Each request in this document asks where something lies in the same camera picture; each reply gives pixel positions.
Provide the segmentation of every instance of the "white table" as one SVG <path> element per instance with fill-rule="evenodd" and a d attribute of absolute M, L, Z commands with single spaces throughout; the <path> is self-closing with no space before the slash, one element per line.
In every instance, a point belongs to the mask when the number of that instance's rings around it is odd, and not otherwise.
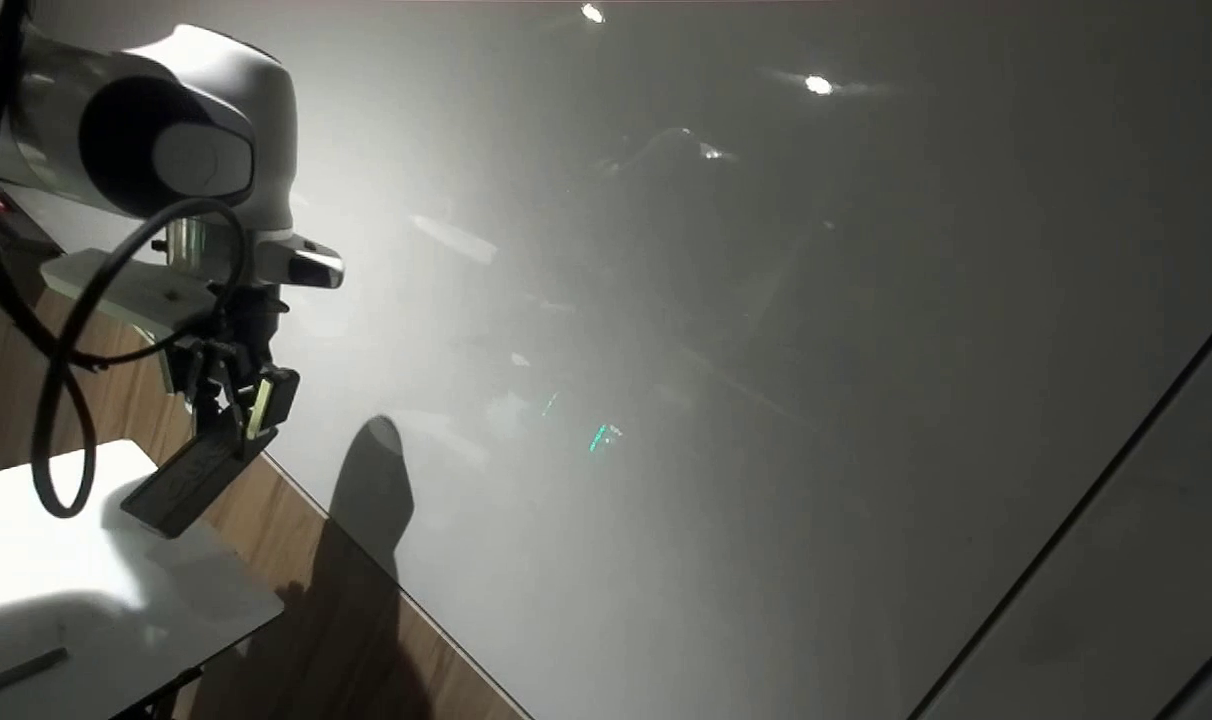
<path fill-rule="evenodd" d="M 52 459 L 62 485 L 77 469 L 80 453 Z M 0 688 L 0 716 L 118 716 L 282 612 L 204 526 L 164 539 L 120 511 L 153 469 L 128 440 L 99 445 L 95 492 L 77 522 L 42 509 L 30 469 L 0 474 L 0 665 L 69 647 Z"/>

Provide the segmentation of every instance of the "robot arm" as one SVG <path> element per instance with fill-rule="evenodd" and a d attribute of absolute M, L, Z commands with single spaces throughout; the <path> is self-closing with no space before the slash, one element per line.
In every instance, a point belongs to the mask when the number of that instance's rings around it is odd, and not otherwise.
<path fill-rule="evenodd" d="M 220 210 L 220 215 L 173 215 L 161 241 L 170 261 L 120 265 L 110 289 L 95 289 L 99 269 L 118 265 L 106 254 L 42 269 L 48 289 L 71 302 L 106 293 L 106 312 L 170 338 L 170 389 L 184 392 L 196 431 L 125 499 L 125 511 L 164 537 L 184 532 L 288 416 L 296 373 L 275 369 L 267 354 L 285 312 L 282 286 L 339 289 L 345 282 L 335 254 L 291 232 L 291 171 L 291 81 L 259 47 L 191 26 L 110 57 L 44 35 L 20 47 L 0 132 L 6 183 L 135 219 L 191 201 Z"/>

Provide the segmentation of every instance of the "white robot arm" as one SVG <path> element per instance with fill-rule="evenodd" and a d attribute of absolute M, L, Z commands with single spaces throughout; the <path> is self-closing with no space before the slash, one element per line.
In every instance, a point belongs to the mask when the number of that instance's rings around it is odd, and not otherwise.
<path fill-rule="evenodd" d="M 164 354 L 170 389 L 184 392 L 196 416 L 191 445 L 125 499 L 125 511 L 175 537 L 288 416 L 296 373 L 275 369 L 267 354 L 285 312 L 282 286 L 339 289 L 345 282 L 335 254 L 291 232 L 291 81 L 267 52 L 191 26 L 145 47 L 83 52 L 30 35 L 25 17 L 25 0 L 6 0 L 0 183 L 145 219 L 128 254 L 71 254 L 42 269 L 77 302 L 55 339 L 12 302 L 0 269 L 0 310 L 48 357 L 33 440 L 35 492 L 52 516 L 77 516 L 89 499 L 93 447 L 83 447 L 80 495 L 62 504 L 48 480 L 48 436 L 65 383 L 83 404 L 69 365 L 95 365 L 77 354 L 77 338 L 99 304 L 164 338 L 156 354 Z M 131 265 L 161 229 L 156 248 L 170 261 Z"/>

